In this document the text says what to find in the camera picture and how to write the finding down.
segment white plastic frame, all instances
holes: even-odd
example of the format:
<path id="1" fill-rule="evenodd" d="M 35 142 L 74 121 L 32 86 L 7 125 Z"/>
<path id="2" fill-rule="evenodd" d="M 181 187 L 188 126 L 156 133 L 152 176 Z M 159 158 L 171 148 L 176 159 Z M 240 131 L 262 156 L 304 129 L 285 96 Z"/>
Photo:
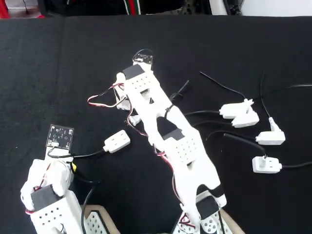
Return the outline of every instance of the white plastic frame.
<path id="1" fill-rule="evenodd" d="M 76 195 L 70 190 L 61 200 L 31 214 L 30 218 L 37 234 L 57 234 L 63 227 L 67 234 L 83 233 L 81 207 Z M 93 227 L 93 223 L 97 223 L 99 227 Z M 88 219 L 84 219 L 84 226 L 87 234 L 107 234 L 97 212 L 91 212 Z"/>
<path id="2" fill-rule="evenodd" d="M 220 180 L 215 166 L 206 154 L 198 130 L 189 124 L 176 106 L 172 106 L 153 71 L 146 70 L 127 80 L 123 73 L 118 73 L 116 82 L 124 83 L 124 90 L 117 88 L 118 94 L 120 98 L 127 96 L 130 100 L 144 124 L 150 145 L 166 153 L 175 174 L 177 193 L 183 203 L 181 208 L 188 214 L 190 221 L 199 227 L 201 217 L 196 207 L 197 189 L 200 185 L 205 185 L 213 190 L 220 185 Z M 144 96 L 146 90 L 149 98 L 154 101 L 152 104 Z M 156 119 L 165 117 L 168 108 L 170 110 L 167 113 L 167 119 L 181 129 L 185 136 L 180 140 L 172 137 L 163 140 L 158 132 Z M 215 200 L 220 207 L 226 205 L 224 194 L 215 197 Z"/>

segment white connector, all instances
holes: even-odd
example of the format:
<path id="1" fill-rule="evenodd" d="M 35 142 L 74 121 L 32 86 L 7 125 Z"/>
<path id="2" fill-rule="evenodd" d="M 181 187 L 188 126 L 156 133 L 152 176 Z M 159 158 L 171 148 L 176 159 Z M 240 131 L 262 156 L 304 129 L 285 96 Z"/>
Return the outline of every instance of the white connector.
<path id="1" fill-rule="evenodd" d="M 226 119 L 233 119 L 232 126 L 243 128 L 253 126 L 259 122 L 258 114 L 253 110 L 252 99 L 244 99 L 241 103 L 224 104 L 219 110 L 220 115 Z"/>
<path id="2" fill-rule="evenodd" d="M 281 145 L 285 140 L 284 132 L 278 127 L 272 117 L 269 118 L 271 131 L 261 132 L 255 140 L 260 145 Z"/>
<path id="3" fill-rule="evenodd" d="M 244 99 L 240 103 L 224 104 L 219 110 L 220 115 L 226 119 L 233 119 L 239 115 L 246 113 L 249 107 L 253 104 L 253 100 Z"/>
<path id="4" fill-rule="evenodd" d="M 235 128 L 244 128 L 248 126 L 253 126 L 259 122 L 258 114 L 250 106 L 245 113 L 238 115 L 233 119 L 232 126 Z"/>
<path id="5" fill-rule="evenodd" d="M 103 150 L 111 154 L 130 144 L 130 138 L 125 130 L 121 130 L 104 141 Z"/>
<path id="6" fill-rule="evenodd" d="M 276 157 L 257 156 L 253 158 L 253 172 L 274 174 L 280 172 L 282 164 Z"/>

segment black circuit board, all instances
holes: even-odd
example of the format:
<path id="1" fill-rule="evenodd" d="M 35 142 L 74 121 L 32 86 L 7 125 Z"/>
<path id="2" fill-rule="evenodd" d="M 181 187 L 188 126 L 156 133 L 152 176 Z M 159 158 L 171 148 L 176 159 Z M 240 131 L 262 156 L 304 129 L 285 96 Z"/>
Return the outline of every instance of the black circuit board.
<path id="1" fill-rule="evenodd" d="M 46 147 L 70 150 L 72 146 L 73 135 L 73 128 L 51 124 Z"/>

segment black tablecloth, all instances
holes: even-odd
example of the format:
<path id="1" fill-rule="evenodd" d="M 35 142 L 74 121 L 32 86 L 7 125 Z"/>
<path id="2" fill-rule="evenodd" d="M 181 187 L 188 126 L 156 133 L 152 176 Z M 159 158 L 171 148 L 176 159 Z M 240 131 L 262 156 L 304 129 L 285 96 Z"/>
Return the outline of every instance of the black tablecloth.
<path id="1" fill-rule="evenodd" d="M 259 76 L 266 90 L 311 82 L 312 18 L 80 17 L 0 21 L 0 200 L 1 233 L 34 233 L 20 201 L 20 188 L 34 158 L 43 158 L 51 123 L 75 128 L 72 152 L 98 150 L 126 129 L 131 146 L 98 159 L 77 160 L 87 177 L 103 179 L 91 204 L 103 205 L 122 233 L 169 232 L 180 214 L 169 167 L 147 139 L 124 123 L 126 112 L 88 106 L 108 88 L 141 48 L 155 53 L 154 71 L 170 95 L 186 80 L 192 91 L 176 103 L 183 112 L 218 110 L 242 101 L 203 76 L 203 71 L 252 98 Z M 108 94 L 105 101 L 113 101 Z M 311 160 L 311 90 L 267 96 L 270 114 L 286 135 L 266 147 L 282 164 Z M 250 136 L 269 129 L 260 122 L 237 130 Z M 217 125 L 199 127 L 203 137 Z M 310 229 L 311 167 L 255 174 L 254 147 L 215 136 L 206 144 L 225 190 L 225 210 L 247 233 L 306 233 Z M 74 181 L 80 202 L 90 187 Z"/>

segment white plug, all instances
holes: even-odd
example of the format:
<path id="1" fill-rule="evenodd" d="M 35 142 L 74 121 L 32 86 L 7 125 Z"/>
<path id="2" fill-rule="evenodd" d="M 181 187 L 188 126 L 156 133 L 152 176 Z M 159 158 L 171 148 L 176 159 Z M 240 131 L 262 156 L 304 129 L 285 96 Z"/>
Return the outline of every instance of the white plug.
<path id="1" fill-rule="evenodd" d="M 278 127 L 272 117 L 269 118 L 271 131 L 261 132 L 255 140 L 260 145 L 281 145 L 285 140 L 284 132 Z"/>
<path id="2" fill-rule="evenodd" d="M 130 144 L 130 138 L 125 130 L 121 130 L 104 141 L 103 150 L 111 154 Z"/>
<path id="3" fill-rule="evenodd" d="M 253 126 L 259 122 L 258 114 L 250 106 L 245 113 L 235 117 L 232 121 L 232 126 L 235 128 L 244 128 L 248 126 Z"/>
<path id="4" fill-rule="evenodd" d="M 140 116 L 136 115 L 136 116 L 130 116 L 129 117 L 129 121 L 130 123 L 132 123 L 133 126 L 136 126 L 138 123 L 140 123 L 141 118 Z"/>
<path id="5" fill-rule="evenodd" d="M 274 174 L 280 172 L 282 164 L 276 157 L 257 156 L 253 158 L 253 172 Z"/>
<path id="6" fill-rule="evenodd" d="M 233 119 L 236 116 L 244 114 L 247 112 L 248 108 L 253 104 L 253 100 L 244 99 L 240 103 L 229 103 L 224 104 L 219 110 L 220 115 L 226 119 Z"/>

